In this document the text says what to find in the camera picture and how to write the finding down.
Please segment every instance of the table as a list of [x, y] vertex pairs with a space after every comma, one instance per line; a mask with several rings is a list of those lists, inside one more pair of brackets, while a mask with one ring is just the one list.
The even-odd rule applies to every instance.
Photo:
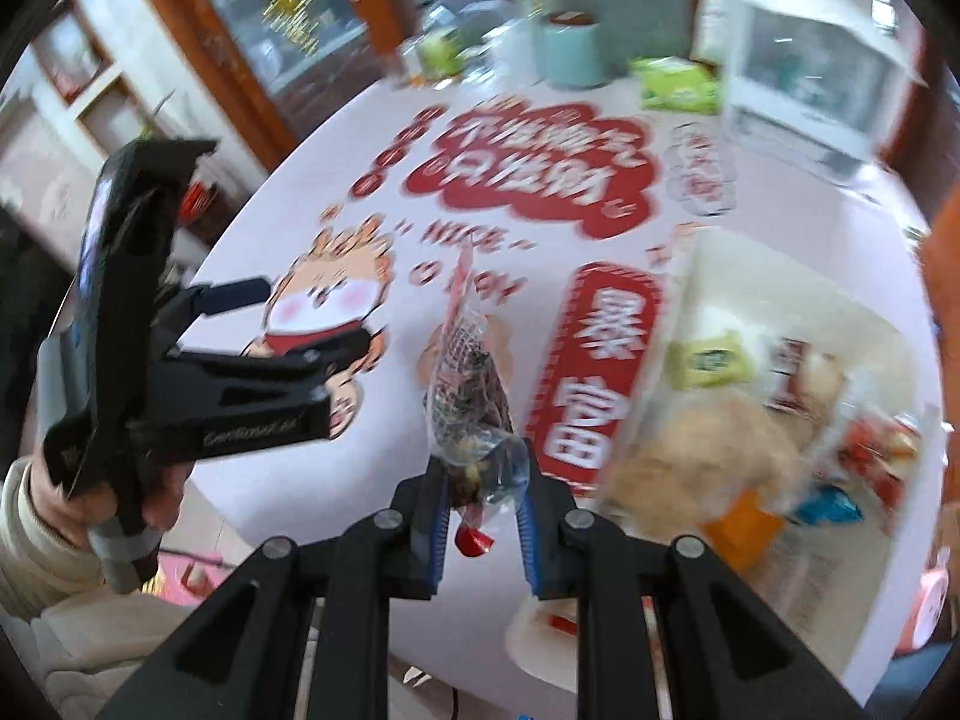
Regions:
[[[524, 92], [529, 115], [522, 105], [510, 108], [516, 100], [498, 103], [527, 127], [507, 132], [502, 122], [487, 127], [458, 119], [456, 133], [434, 143], [454, 116], [489, 93], [482, 87], [397, 91], [377, 84], [287, 159], [200, 269], [200, 282], [258, 274], [280, 279], [275, 293], [281, 298], [313, 284], [343, 288], [325, 326], [366, 317], [371, 330], [386, 328], [358, 370], [330, 383], [341, 434], [336, 440], [196, 469], [200, 491], [246, 541], [261, 543], [277, 533], [300, 543], [339, 535], [386, 506], [397, 481], [421, 473], [427, 445], [420, 357], [445, 309], [443, 287], [457, 255], [450, 244], [467, 233], [484, 304], [502, 319], [504, 365], [512, 367], [510, 396], [520, 424], [538, 389], [549, 328], [569, 275], [594, 261], [655, 271], [678, 225], [690, 221], [720, 224], [780, 250], [889, 319], [916, 357], [919, 402], [941, 404], [922, 281], [885, 210], [722, 143], [715, 119], [641, 114], [629, 81], [589, 93], [539, 84]], [[556, 106], [574, 113], [558, 114]], [[544, 108], [551, 111], [541, 116]], [[496, 115], [486, 109], [477, 117]], [[608, 117], [628, 121], [604, 124]], [[550, 122], [558, 127], [549, 129]], [[584, 132], [590, 140], [589, 127], [593, 142], [578, 145]], [[713, 184], [688, 170], [684, 149], [691, 142], [684, 138], [691, 133], [706, 133], [713, 143], [710, 159], [719, 167]], [[517, 148], [531, 137], [552, 141], [550, 159], [522, 159]], [[624, 183], [624, 172], [639, 177]], [[505, 204], [478, 207], [496, 203]], [[720, 213], [701, 217], [711, 210]], [[339, 235], [347, 230], [352, 234]], [[342, 282], [345, 274], [349, 282]], [[316, 320], [304, 319], [298, 300], [275, 304], [269, 322], [261, 307], [198, 322], [184, 345], [270, 354], [284, 348], [280, 331], [316, 336], [307, 326]], [[904, 517], [874, 612], [844, 674], [858, 700], [866, 700], [882, 675], [917, 587], [940, 498], [941, 457], [938, 449], [923, 462], [912, 493], [920, 505]], [[496, 546], [481, 559], [448, 546], [443, 584], [432, 603], [392, 603], [392, 651], [517, 713], [572, 718], [571, 694], [528, 676], [506, 656], [504, 632], [528, 590], [515, 529], [492, 535]]]

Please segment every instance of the floor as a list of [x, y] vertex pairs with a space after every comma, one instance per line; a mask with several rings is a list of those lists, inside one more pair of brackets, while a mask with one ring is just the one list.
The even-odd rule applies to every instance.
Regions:
[[237, 536], [237, 531], [224, 522], [217, 509], [187, 482], [181, 516], [174, 529], [163, 537], [162, 545], [196, 555], [219, 555], [227, 563], [240, 565], [253, 547]]

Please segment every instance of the phone screen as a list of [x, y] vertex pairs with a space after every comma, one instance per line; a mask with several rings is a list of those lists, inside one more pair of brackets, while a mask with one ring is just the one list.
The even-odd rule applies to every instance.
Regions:
[[90, 285], [95, 278], [97, 253], [100, 250], [100, 240], [104, 232], [104, 218], [107, 216], [107, 204], [110, 199], [110, 190], [113, 189], [113, 170], [104, 172], [97, 181], [93, 190], [93, 200], [90, 201], [90, 212], [86, 218], [86, 231], [83, 233], [83, 243], [80, 244], [80, 266], [77, 269], [77, 283], [80, 295], [90, 296]]

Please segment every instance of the plastic bag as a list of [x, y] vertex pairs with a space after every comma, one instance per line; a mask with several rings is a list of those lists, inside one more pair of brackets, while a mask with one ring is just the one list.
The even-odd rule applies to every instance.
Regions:
[[487, 317], [478, 303], [472, 246], [466, 242], [454, 271], [426, 410], [431, 452], [446, 464], [451, 503], [472, 528], [504, 507], [515, 509], [530, 479], [527, 447], [512, 432], [507, 395], [488, 350]]

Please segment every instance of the human hand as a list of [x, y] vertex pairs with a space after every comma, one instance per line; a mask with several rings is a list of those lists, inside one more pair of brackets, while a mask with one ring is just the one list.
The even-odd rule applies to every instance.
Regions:
[[[185, 463], [161, 471], [160, 487], [143, 502], [143, 521], [147, 527], [162, 533], [173, 528], [184, 499], [184, 485], [192, 470], [193, 464]], [[50, 481], [46, 461], [40, 452], [30, 463], [30, 498], [40, 519], [82, 550], [90, 548], [86, 529], [106, 522], [117, 509], [116, 496], [107, 485], [66, 500], [62, 488], [54, 487]]]

